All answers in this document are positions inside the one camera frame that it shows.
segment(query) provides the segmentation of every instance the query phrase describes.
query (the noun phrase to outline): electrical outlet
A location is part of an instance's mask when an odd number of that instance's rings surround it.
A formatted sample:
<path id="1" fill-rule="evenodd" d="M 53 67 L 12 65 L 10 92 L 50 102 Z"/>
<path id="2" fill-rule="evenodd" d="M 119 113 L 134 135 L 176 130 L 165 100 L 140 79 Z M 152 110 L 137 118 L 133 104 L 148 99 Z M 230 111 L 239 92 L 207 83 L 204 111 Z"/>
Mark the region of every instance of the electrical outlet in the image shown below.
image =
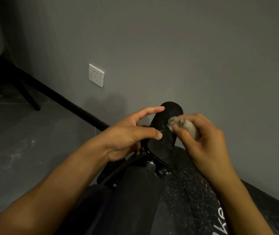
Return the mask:
<path id="1" fill-rule="evenodd" d="M 90 64 L 88 76 L 93 83 L 97 84 L 100 87 L 103 87 L 103 79 L 105 77 L 105 73 L 102 70 Z"/>

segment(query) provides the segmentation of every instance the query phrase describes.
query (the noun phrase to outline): fingernail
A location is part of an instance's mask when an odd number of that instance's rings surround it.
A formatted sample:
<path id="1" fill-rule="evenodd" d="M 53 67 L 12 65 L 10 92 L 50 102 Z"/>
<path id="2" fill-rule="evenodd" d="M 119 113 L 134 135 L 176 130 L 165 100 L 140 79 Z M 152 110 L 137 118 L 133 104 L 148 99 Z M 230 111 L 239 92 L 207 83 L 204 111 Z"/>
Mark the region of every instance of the fingernail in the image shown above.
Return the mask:
<path id="1" fill-rule="evenodd" d="M 177 131 L 177 130 L 179 130 L 179 126 L 177 124 L 173 124 L 172 129 L 173 129 L 173 131 Z"/>
<path id="2" fill-rule="evenodd" d="M 159 132 L 159 133 L 158 133 L 158 136 L 157 136 L 157 138 L 156 138 L 156 139 L 158 139 L 158 140 L 159 140 L 159 139 L 161 139 L 161 138 L 162 138 L 162 133 L 161 133 L 161 132 Z"/>

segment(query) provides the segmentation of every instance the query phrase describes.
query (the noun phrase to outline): floor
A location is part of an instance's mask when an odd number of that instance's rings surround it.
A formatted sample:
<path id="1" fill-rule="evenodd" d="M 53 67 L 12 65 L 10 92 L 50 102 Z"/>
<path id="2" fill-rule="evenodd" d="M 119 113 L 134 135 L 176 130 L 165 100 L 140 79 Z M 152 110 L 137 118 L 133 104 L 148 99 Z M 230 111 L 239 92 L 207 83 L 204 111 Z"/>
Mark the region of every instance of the floor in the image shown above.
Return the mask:
<path id="1" fill-rule="evenodd" d="M 35 89 L 28 91 L 40 111 L 12 85 L 0 83 L 0 212 L 99 133 Z"/>

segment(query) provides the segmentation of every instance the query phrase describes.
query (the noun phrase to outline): chair leg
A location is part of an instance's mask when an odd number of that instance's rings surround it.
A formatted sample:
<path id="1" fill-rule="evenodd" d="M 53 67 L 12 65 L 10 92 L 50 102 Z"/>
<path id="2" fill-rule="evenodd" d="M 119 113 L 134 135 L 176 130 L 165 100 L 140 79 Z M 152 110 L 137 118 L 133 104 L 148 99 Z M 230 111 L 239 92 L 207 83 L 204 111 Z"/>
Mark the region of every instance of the chair leg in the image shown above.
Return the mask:
<path id="1" fill-rule="evenodd" d="M 20 79 L 13 77 L 11 79 L 11 83 L 20 92 L 20 94 L 24 97 L 24 99 L 26 99 L 26 101 L 30 103 L 30 105 L 34 108 L 34 110 L 36 111 L 41 110 L 38 104 L 30 95 L 30 93 L 26 90 L 25 86 L 23 85 Z"/>

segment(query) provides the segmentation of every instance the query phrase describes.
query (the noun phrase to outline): person's right hand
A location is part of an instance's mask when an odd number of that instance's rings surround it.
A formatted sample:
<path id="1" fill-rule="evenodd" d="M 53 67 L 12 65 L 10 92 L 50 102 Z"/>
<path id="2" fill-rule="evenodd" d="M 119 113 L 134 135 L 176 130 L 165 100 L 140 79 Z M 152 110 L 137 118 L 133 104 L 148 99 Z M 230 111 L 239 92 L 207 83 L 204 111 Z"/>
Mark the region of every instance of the person's right hand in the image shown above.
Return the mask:
<path id="1" fill-rule="evenodd" d="M 216 190 L 221 190 L 233 182 L 238 182 L 239 178 L 229 158 L 223 131 L 202 114 L 180 115 L 178 118 L 191 121 L 200 131 L 201 138 L 195 141 L 187 130 L 177 125 L 172 126 L 195 166 L 209 183 Z"/>

